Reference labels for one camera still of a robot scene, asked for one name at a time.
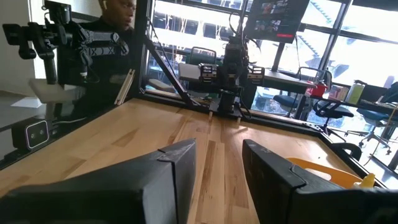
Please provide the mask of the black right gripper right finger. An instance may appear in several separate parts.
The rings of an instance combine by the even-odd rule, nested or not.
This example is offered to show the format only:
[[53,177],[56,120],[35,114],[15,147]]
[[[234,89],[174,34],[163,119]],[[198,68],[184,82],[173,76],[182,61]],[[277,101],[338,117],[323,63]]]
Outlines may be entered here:
[[246,182],[261,223],[397,223],[397,191],[348,172],[299,158],[283,158],[243,141]]

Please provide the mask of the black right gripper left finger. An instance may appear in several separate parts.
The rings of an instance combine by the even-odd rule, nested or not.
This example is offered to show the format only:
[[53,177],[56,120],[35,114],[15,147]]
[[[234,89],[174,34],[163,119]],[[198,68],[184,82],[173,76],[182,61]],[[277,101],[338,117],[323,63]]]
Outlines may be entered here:
[[1,223],[186,223],[196,140],[1,197]]

